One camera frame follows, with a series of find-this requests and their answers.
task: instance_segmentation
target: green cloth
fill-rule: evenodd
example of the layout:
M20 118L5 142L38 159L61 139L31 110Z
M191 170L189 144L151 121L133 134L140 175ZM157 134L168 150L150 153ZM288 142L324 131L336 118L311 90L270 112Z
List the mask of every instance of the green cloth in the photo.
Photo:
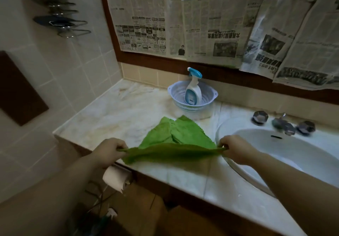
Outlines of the green cloth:
M136 161L197 161L219 155L222 149L217 148L204 131L186 116L176 121L163 117L139 147L125 150L128 156L123 161L125 164Z

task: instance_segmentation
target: toilet paper roll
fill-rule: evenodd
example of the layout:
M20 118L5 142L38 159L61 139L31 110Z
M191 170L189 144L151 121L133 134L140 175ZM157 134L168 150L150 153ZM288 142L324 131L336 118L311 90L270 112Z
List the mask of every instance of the toilet paper roll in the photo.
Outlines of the toilet paper roll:
M108 186L122 193L132 180L132 172L117 165L112 165L106 169L102 179Z

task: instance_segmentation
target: spray bottle label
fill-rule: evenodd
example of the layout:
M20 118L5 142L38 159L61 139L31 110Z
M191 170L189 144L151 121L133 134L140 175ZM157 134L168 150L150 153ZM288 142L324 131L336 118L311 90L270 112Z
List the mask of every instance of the spray bottle label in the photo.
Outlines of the spray bottle label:
M189 105L195 106L197 104L197 96L194 91L187 89L185 94L185 101Z

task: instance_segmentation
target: chrome tap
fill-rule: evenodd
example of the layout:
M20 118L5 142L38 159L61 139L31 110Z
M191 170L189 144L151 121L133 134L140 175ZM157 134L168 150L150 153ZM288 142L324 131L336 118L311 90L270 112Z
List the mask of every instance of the chrome tap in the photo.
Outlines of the chrome tap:
M286 113L283 113L280 118L274 118L272 125L278 130L283 130L288 136L294 135L296 133L296 129L291 123L283 119L285 116Z

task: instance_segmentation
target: brown wood trim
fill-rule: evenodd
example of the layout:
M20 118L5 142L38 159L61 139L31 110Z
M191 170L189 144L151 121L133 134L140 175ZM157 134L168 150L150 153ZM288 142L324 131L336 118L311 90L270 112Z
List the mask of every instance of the brown wood trim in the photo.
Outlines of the brown wood trim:
M101 1L118 62L186 75L188 75L187 67L192 67L199 70L206 79L339 105L338 90L303 90L272 83L271 79L248 72L241 72L237 69L121 51L109 12L108 2L107 0Z

